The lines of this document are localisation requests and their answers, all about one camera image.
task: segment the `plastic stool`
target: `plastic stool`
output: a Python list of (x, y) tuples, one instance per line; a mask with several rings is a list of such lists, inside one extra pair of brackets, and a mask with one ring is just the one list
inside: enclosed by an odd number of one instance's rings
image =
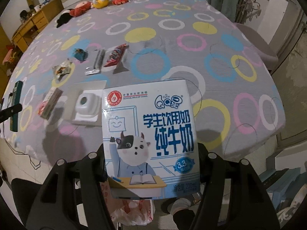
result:
[(246, 36), (246, 38), (254, 45), (256, 52), (264, 62), (268, 70), (278, 64), (278, 57), (276, 53), (270, 48), (265, 40), (254, 29), (246, 25), (235, 23), (237, 28)]

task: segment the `school milk of china logo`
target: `school milk of china logo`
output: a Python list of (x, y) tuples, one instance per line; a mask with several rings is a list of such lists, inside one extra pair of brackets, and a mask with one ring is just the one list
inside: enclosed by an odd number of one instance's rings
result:
[(107, 97), (109, 105), (115, 106), (122, 101), (122, 94), (119, 91), (112, 91)]
[(169, 95), (159, 95), (156, 100), (154, 101), (154, 105), (157, 109), (163, 109), (166, 106), (178, 109), (179, 105), (182, 103), (182, 95), (174, 95), (170, 97)]

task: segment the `red plush toy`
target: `red plush toy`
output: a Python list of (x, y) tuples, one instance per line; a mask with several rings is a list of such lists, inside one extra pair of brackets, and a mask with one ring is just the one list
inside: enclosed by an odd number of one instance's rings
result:
[(112, 0), (112, 3), (115, 5), (124, 4), (126, 2), (129, 2), (129, 0)]
[(76, 5), (75, 9), (72, 9), (69, 14), (73, 17), (80, 16), (84, 14), (87, 10), (91, 8), (91, 3), (90, 2), (80, 2)]

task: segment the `milk box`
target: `milk box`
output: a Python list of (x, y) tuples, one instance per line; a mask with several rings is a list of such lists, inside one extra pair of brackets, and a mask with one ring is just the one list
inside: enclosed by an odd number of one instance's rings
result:
[(198, 146), (185, 80), (104, 89), (102, 136), (113, 197), (163, 199), (199, 192)]

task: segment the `black pants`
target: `black pants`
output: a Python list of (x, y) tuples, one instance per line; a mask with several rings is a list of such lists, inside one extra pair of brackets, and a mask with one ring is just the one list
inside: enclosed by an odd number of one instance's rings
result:
[(195, 217), (195, 213), (189, 209), (183, 209), (173, 215), (173, 220), (178, 230), (188, 230)]

